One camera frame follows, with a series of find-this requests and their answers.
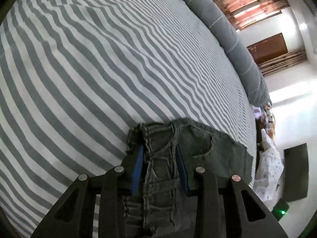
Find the grey rolled duvet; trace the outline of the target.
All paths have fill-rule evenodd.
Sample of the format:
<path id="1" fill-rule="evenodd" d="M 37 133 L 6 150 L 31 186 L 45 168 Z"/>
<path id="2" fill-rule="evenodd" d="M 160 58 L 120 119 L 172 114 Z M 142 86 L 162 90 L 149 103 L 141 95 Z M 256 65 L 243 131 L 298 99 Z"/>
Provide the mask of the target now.
<path id="1" fill-rule="evenodd" d="M 217 38 L 254 107 L 271 103 L 264 77 L 236 30 L 212 0 L 183 0 Z"/>

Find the black device green light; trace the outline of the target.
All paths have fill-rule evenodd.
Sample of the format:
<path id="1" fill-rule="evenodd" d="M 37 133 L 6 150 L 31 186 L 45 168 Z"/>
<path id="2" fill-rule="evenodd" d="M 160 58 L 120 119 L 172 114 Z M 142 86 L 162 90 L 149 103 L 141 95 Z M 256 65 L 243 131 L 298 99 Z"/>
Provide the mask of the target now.
<path id="1" fill-rule="evenodd" d="M 272 209 L 272 215 L 276 218 L 277 221 L 280 221 L 280 219 L 286 215 L 288 209 L 290 208 L 289 204 L 284 198 L 280 198 L 278 202 L 275 204 L 275 206 Z"/>

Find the white patterned cloth pile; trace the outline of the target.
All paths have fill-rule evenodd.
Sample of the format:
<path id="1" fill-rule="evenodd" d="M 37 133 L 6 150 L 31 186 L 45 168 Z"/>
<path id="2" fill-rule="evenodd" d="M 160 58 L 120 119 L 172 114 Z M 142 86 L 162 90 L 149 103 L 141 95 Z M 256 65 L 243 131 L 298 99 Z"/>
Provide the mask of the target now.
<path id="1" fill-rule="evenodd" d="M 254 191 L 264 202 L 273 200 L 284 171 L 275 143 L 275 116 L 271 105 L 254 108 L 256 120 L 256 172 Z"/>

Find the dark grey denim pants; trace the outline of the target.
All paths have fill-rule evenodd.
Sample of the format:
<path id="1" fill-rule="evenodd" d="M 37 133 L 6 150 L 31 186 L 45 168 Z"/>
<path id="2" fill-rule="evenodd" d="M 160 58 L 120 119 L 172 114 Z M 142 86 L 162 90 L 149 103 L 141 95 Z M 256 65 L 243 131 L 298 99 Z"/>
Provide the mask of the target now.
<path id="1" fill-rule="evenodd" d="M 193 237 L 197 198 L 193 169 L 254 179 L 253 157 L 228 134 L 192 119 L 139 124 L 128 133 L 124 196 L 126 237 Z"/>

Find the grey white striped bed sheet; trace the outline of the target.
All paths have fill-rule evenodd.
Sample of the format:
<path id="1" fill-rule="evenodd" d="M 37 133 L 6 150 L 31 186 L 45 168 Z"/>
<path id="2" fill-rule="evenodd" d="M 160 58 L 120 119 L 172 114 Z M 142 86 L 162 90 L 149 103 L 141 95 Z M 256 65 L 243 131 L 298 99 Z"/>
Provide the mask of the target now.
<path id="1" fill-rule="evenodd" d="M 182 0 L 16 0 L 1 24 L 1 208 L 22 237 L 141 122 L 191 118 L 256 154 L 253 109 Z"/>

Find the brown wooden door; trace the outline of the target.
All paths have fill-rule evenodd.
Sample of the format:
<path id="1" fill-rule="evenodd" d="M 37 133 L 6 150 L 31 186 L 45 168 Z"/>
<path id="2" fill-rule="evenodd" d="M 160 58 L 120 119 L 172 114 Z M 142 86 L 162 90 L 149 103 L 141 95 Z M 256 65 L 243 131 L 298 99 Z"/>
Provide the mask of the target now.
<path id="1" fill-rule="evenodd" d="M 263 39 L 247 47 L 256 64 L 262 64 L 288 53 L 282 33 Z"/>

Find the dark floor mat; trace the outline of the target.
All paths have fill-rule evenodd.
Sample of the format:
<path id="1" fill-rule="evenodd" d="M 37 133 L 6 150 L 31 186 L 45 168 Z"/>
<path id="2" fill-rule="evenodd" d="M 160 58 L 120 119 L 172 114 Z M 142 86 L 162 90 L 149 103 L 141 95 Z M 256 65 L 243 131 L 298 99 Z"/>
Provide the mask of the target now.
<path id="1" fill-rule="evenodd" d="M 283 198 L 295 202 L 307 197 L 309 186 L 309 161 L 307 144 L 284 150 Z"/>

